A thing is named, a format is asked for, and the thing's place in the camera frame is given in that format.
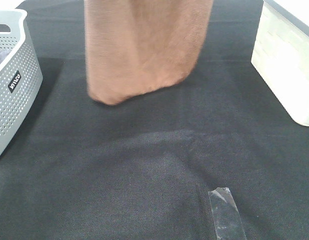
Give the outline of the brown towel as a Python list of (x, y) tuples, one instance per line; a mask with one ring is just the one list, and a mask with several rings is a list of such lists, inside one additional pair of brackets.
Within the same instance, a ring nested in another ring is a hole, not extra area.
[(113, 106), (182, 82), (198, 61), (212, 8), (211, 0), (86, 0), (89, 96)]

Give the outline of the black table cloth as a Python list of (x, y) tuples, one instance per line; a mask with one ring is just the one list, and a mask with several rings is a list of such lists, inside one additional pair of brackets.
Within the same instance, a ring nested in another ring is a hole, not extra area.
[(260, 0), (216, 0), (182, 83), (87, 94), (84, 3), (27, 0), (43, 83), (0, 157), (0, 240), (214, 240), (227, 187), (249, 240), (309, 240), (309, 127), (251, 65)]

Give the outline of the clear tape strip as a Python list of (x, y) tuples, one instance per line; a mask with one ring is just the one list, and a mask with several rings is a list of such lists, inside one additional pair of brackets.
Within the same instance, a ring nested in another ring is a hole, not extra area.
[(217, 187), (208, 192), (212, 219), (217, 240), (246, 240), (243, 223), (227, 187)]

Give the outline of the white perforated laundry basket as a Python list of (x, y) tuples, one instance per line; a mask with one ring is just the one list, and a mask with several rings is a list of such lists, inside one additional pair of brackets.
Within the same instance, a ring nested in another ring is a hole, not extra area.
[(43, 81), (42, 71), (23, 9), (0, 9), (0, 156), (23, 123)]

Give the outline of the white plastic storage bin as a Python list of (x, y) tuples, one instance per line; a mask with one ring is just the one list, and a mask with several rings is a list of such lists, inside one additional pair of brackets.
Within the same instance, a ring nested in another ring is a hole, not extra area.
[(251, 63), (298, 124), (309, 127), (309, 0), (265, 0)]

